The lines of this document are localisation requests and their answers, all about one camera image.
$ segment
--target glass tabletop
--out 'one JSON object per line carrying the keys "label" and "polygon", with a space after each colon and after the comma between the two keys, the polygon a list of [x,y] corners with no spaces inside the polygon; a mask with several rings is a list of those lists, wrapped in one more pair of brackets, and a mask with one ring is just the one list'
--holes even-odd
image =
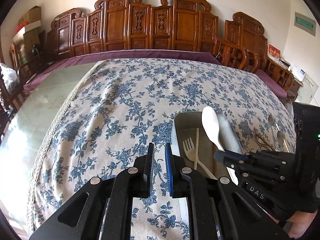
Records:
{"label": "glass tabletop", "polygon": [[88,63],[50,73],[12,119],[0,146],[0,199],[25,225],[29,180],[44,135],[73,88],[95,65]]}

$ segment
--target floral tablecloth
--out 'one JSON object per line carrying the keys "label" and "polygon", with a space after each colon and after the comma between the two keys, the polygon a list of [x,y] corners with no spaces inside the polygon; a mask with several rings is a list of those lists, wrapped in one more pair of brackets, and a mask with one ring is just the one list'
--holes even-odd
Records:
{"label": "floral tablecloth", "polygon": [[69,95],[40,148],[29,192],[28,226],[38,228],[90,178],[110,179],[155,144],[148,199],[134,199],[131,239],[186,239],[179,201],[168,195],[164,145],[176,114],[212,106],[230,120],[244,152],[259,146],[256,127],[273,144],[271,113],[292,150],[292,117],[254,74],[173,59],[98,62]]}

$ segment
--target fork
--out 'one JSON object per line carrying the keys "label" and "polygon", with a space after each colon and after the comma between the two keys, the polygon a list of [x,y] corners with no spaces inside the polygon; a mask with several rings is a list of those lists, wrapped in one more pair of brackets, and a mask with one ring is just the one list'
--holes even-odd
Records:
{"label": "fork", "polygon": [[[187,158],[194,162],[195,161],[195,146],[193,145],[193,142],[191,140],[191,138],[189,138],[188,140],[185,140],[183,142],[183,149],[184,149],[184,153],[186,154]],[[208,170],[208,168],[198,159],[197,163],[201,166],[201,168],[205,171],[205,173],[207,174],[207,176],[211,179],[217,179],[212,173],[211,171]]]}
{"label": "fork", "polygon": [[274,148],[258,133],[258,130],[255,127],[253,128],[253,135],[258,145],[266,146],[271,151],[275,151]]}

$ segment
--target brown fork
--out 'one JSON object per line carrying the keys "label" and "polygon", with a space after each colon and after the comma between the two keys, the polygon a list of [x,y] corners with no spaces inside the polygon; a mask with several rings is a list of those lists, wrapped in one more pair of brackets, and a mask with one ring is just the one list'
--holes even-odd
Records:
{"label": "brown fork", "polygon": [[258,145],[268,147],[271,151],[275,151],[274,148],[258,133],[258,130],[255,127],[253,128],[253,135]]}

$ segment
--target silver screw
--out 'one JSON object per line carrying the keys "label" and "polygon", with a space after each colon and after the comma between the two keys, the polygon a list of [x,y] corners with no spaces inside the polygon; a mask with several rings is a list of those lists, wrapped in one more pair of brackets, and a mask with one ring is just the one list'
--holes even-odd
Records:
{"label": "silver screw", "polygon": [[228,184],[230,182],[230,179],[228,179],[227,177],[222,177],[220,178],[220,182],[222,184]]}
{"label": "silver screw", "polygon": [[136,167],[131,167],[131,168],[128,169],[128,172],[129,172],[130,174],[135,174],[135,173],[138,172],[138,169],[137,169]]}
{"label": "silver screw", "polygon": [[100,181],[101,181],[101,179],[98,178],[98,177],[94,177],[94,178],[90,179],[90,183],[91,183],[92,185],[99,184]]}
{"label": "silver screw", "polygon": [[190,169],[189,167],[184,167],[184,168],[182,168],[182,172],[183,172],[184,174],[189,174],[189,173],[191,173],[191,171],[192,171],[192,169]]}

